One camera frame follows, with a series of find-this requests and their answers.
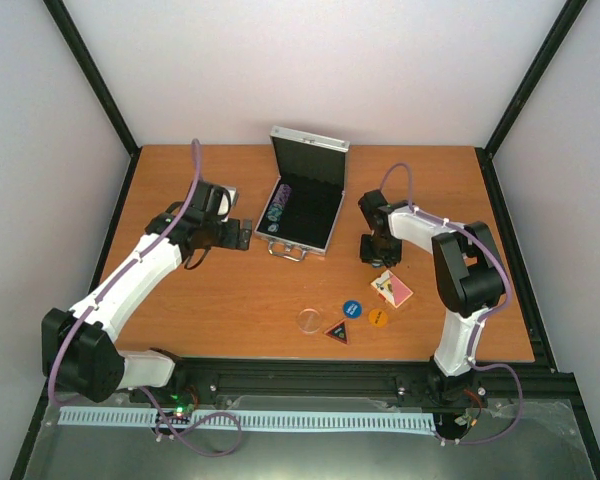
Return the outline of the blue round token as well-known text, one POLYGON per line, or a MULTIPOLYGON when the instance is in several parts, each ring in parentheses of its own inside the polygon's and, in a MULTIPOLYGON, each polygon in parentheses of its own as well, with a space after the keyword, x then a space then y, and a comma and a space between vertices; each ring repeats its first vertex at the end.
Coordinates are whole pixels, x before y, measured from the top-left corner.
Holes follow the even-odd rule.
POLYGON ((348 319, 357 319, 363 313, 363 307, 357 300, 347 300, 342 306, 342 312, 348 319))

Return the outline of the black aluminium frame rail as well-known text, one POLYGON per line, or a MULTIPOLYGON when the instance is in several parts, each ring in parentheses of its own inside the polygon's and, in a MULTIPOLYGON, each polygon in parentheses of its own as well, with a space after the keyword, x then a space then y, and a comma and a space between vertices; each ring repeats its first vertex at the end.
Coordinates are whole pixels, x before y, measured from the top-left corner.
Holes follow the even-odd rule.
POLYGON ((202 404, 255 396, 364 397, 401 406, 441 407, 463 398, 462 390, 486 390, 486 397, 517 398, 511 373, 503 368, 472 371, 466 380, 434 379, 428 362, 230 360, 186 358, 176 378, 151 387, 164 405, 194 395, 202 404))

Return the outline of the orange round token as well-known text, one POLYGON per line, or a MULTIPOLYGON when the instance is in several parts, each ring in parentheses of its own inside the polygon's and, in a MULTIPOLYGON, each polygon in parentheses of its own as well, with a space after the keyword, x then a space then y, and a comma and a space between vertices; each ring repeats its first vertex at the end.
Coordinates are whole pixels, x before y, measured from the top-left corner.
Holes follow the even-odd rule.
POLYGON ((389 322, 389 316, 384 309, 374 308, 368 313, 369 323, 377 328, 385 327, 389 322))

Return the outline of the aluminium poker case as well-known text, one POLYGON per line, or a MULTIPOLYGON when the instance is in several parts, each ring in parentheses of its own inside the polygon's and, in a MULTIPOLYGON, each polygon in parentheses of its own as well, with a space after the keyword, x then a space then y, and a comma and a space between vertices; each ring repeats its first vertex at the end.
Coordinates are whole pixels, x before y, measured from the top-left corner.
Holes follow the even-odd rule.
POLYGON ((270 131, 278 177, 254 234, 273 257, 301 262, 326 254, 344 203, 350 142, 274 126, 270 131), (281 184, 292 188, 278 222, 266 217, 281 184))

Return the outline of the clear round disc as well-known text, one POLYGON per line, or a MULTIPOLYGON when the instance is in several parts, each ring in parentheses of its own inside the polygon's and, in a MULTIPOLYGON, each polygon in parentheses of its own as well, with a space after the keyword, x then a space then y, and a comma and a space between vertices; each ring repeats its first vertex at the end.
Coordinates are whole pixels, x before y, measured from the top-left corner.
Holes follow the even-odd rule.
POLYGON ((316 309, 306 308, 298 314, 296 324, 303 333, 314 334, 321 328, 322 315, 316 309))

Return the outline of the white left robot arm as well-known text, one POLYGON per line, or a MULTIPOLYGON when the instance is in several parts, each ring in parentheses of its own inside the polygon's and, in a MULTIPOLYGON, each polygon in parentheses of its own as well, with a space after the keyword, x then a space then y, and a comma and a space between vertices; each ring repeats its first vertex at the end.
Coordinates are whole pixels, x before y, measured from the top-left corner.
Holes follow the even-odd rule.
POLYGON ((116 341, 134 311, 178 268, 193 270, 213 248, 248 249, 250 221, 231 217, 238 192, 205 181, 186 199, 154 217, 130 255, 87 297, 41 323, 42 367, 48 396, 64 387, 94 402, 115 391, 152 387, 166 402, 188 390, 182 360, 164 349, 122 351, 116 341))

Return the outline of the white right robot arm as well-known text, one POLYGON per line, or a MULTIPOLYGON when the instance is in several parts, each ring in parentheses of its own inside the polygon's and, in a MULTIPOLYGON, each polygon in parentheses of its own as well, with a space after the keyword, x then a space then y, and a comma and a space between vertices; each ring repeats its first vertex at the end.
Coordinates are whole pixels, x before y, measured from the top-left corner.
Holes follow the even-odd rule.
POLYGON ((403 201, 390 204, 378 189, 358 206, 371 230, 361 236, 360 259, 391 268, 402 260, 402 244, 432 255, 436 288, 445 306, 443 333, 433 361, 447 378, 475 366, 487 318, 506 307, 511 284, 489 227, 458 224, 403 201))

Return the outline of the black red triangle token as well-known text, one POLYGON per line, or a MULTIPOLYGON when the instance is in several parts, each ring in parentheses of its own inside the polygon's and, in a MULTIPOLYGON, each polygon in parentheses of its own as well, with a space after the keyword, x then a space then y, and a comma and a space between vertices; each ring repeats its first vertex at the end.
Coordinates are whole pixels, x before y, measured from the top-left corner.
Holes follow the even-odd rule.
POLYGON ((344 345, 349 344, 349 335, 345 320, 341 320, 324 331, 324 335, 344 345))

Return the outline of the pink playing card deck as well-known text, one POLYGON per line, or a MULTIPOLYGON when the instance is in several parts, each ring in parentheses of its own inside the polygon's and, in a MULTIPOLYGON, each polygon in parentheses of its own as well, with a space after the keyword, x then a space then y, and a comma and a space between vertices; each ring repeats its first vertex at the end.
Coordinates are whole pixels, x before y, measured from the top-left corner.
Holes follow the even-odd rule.
POLYGON ((385 270, 371 283, 371 288, 384 301, 397 309, 413 296, 413 291, 390 270, 385 270))

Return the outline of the purple poker chip stack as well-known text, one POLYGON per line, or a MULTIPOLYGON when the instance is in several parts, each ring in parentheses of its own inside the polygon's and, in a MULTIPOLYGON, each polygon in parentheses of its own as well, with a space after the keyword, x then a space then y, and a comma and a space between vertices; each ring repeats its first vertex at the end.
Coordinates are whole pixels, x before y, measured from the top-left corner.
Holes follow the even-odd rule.
POLYGON ((278 187, 265 214, 265 217, 270 222, 279 221, 291 196, 291 192, 292 188, 288 184, 281 184, 278 187))

